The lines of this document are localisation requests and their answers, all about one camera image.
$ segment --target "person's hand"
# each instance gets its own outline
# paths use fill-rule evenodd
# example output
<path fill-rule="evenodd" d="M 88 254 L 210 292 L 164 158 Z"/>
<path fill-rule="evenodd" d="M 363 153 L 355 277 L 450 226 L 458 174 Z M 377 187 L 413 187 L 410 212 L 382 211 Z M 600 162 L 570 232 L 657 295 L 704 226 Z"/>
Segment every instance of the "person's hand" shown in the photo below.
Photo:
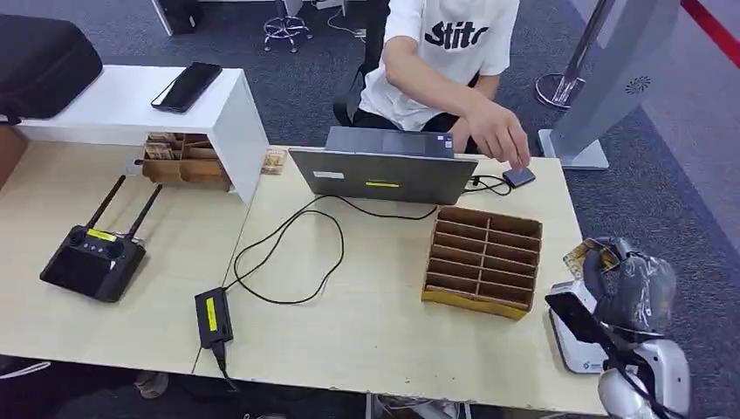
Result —
<path fill-rule="evenodd" d="M 470 138 L 470 128 L 468 122 L 464 118 L 458 118 L 455 125 L 449 130 L 452 134 L 452 150 L 456 154 L 465 153 L 465 148 L 468 147 L 468 139 Z"/>
<path fill-rule="evenodd" d="M 480 95 L 463 118 L 481 153 L 508 161 L 513 168 L 529 166 L 527 134 L 512 111 Z"/>

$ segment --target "laptop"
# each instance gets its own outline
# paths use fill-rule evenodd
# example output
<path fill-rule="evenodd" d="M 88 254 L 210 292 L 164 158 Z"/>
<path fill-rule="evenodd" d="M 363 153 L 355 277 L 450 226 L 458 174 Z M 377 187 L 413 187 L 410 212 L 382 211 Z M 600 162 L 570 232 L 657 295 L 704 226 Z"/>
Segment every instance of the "laptop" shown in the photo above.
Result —
<path fill-rule="evenodd" d="M 418 155 L 290 148 L 316 195 L 452 205 L 478 162 Z"/>
<path fill-rule="evenodd" d="M 331 127 L 325 150 L 382 155 L 455 158 L 452 134 L 392 129 Z"/>

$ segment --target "person's arm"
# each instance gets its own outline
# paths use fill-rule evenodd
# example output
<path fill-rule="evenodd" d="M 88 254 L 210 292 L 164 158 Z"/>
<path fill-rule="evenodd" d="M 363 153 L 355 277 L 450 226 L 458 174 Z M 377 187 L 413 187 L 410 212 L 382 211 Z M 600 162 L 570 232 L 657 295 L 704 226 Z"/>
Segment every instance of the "person's arm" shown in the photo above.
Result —
<path fill-rule="evenodd" d="M 529 165 L 527 135 L 517 116 L 478 89 L 442 76 L 416 54 L 417 45 L 413 38 L 404 36 L 386 42 L 383 63 L 388 83 L 426 106 L 464 118 L 470 136 L 483 154 L 506 160 L 515 168 Z"/>
<path fill-rule="evenodd" d="M 485 99 L 480 92 L 447 79 L 425 63 L 416 54 L 417 46 L 415 39 L 404 36 L 386 42 L 383 63 L 388 83 L 417 102 L 457 116 L 465 115 L 471 103 Z"/>
<path fill-rule="evenodd" d="M 498 92 L 498 84 L 501 82 L 501 76 L 480 76 L 476 82 L 476 89 L 483 96 L 489 100 L 496 98 Z"/>
<path fill-rule="evenodd" d="M 476 85 L 473 87 L 486 98 L 493 100 L 498 92 L 498 85 L 501 82 L 501 76 L 479 76 Z M 449 130 L 452 134 L 452 144 L 455 153 L 464 153 L 468 148 L 468 139 L 470 138 L 470 127 L 464 118 L 457 120 L 455 125 Z M 494 155 L 494 158 L 503 162 L 504 157 Z"/>

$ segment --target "office chair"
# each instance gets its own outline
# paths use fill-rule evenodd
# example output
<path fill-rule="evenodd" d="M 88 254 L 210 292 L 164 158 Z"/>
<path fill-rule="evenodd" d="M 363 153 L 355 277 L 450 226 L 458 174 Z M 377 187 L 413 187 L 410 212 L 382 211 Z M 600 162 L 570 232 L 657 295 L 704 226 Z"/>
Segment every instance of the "office chair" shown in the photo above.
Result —
<path fill-rule="evenodd" d="M 264 50 L 270 51 L 271 39 L 287 39 L 291 41 L 291 52 L 298 52 L 298 46 L 293 40 L 295 37 L 305 33 L 307 39 L 313 38 L 313 35 L 306 26 L 305 21 L 300 17 L 291 16 L 288 12 L 287 0 L 275 0 L 277 6 L 277 17 L 274 17 L 264 23 Z"/>
<path fill-rule="evenodd" d="M 378 68 L 383 53 L 383 38 L 386 34 L 386 21 L 390 14 L 390 0 L 368 0 L 372 5 L 367 15 L 367 36 L 365 38 L 365 61 L 358 69 L 339 84 L 334 97 L 334 117 L 343 127 L 352 126 L 352 118 L 360 104 L 360 92 L 365 88 L 365 76 Z"/>

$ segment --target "black phone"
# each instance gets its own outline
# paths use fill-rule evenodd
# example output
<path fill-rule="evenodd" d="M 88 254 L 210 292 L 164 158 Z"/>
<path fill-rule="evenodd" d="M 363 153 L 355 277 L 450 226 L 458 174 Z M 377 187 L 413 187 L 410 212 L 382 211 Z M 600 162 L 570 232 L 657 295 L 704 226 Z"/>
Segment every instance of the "black phone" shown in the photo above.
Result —
<path fill-rule="evenodd" d="M 164 112 L 187 112 L 221 70 L 220 65 L 191 64 L 152 100 L 152 107 Z"/>

